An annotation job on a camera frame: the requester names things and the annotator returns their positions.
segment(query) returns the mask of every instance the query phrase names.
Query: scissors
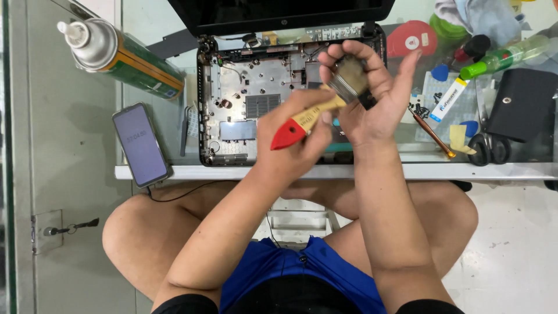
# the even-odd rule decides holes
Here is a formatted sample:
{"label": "scissors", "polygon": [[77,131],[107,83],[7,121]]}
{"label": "scissors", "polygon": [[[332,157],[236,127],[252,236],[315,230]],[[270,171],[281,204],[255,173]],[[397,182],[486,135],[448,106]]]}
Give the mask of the scissors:
{"label": "scissors", "polygon": [[476,154],[468,155],[469,162],[479,167],[484,167],[490,163],[503,165],[512,156],[512,146],[505,137],[486,133],[488,112],[484,102],[483,89],[478,79],[475,85],[477,86],[480,133],[473,136],[469,141],[469,147],[477,151]]}

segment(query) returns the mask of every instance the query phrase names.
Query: black pouch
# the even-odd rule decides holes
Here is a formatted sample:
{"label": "black pouch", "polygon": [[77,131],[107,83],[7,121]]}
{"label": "black pouch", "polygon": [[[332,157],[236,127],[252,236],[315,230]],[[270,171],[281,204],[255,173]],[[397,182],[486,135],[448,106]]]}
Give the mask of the black pouch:
{"label": "black pouch", "polygon": [[542,130],[549,112],[554,112],[553,98],[558,75],[532,69],[504,72],[486,132],[525,143]]}

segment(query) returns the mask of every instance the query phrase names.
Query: leg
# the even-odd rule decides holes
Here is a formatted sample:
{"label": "leg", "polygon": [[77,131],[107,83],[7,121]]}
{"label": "leg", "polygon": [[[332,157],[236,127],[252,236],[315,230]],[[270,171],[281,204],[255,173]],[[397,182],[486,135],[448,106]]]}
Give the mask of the leg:
{"label": "leg", "polygon": [[[154,199],[178,197],[205,182],[154,189]],[[118,206],[103,229],[103,247],[114,266],[153,300],[172,262],[201,220],[236,182],[206,185],[172,202],[158,203],[144,194]]]}
{"label": "leg", "polygon": [[[460,188],[447,181],[408,182],[407,186],[441,278],[459,259],[473,236],[478,224],[477,209]],[[306,199],[354,220],[324,240],[347,262],[372,275],[358,221],[353,181],[298,181],[283,198]]]}

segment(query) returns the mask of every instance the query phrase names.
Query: red brush handle tip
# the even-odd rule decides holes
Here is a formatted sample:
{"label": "red brush handle tip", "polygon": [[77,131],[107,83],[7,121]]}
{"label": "red brush handle tip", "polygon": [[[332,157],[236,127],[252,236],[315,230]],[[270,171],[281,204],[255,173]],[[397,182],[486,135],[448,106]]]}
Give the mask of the red brush handle tip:
{"label": "red brush handle tip", "polygon": [[287,148],[306,136],[306,131],[293,119],[287,120],[275,133],[271,141],[271,150]]}

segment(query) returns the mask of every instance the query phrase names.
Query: person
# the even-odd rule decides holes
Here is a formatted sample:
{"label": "person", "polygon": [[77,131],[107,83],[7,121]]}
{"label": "person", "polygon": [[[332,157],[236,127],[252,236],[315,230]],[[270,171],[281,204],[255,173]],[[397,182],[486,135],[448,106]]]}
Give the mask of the person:
{"label": "person", "polygon": [[[462,313],[441,278],[475,231],[477,210],[450,182],[405,182],[393,138],[420,52],[392,78],[372,48],[347,40],[319,55],[324,82],[345,54],[366,60],[378,100],[369,111],[355,103],[338,113],[354,149],[354,181],[297,181],[331,141],[330,113],[305,140],[270,150],[288,118],[334,96],[294,91],[258,122],[258,159],[240,182],[163,187],[111,214],[105,252],[153,300],[153,314]],[[251,241],[279,196],[313,201],[353,222],[311,237],[301,251]]]}

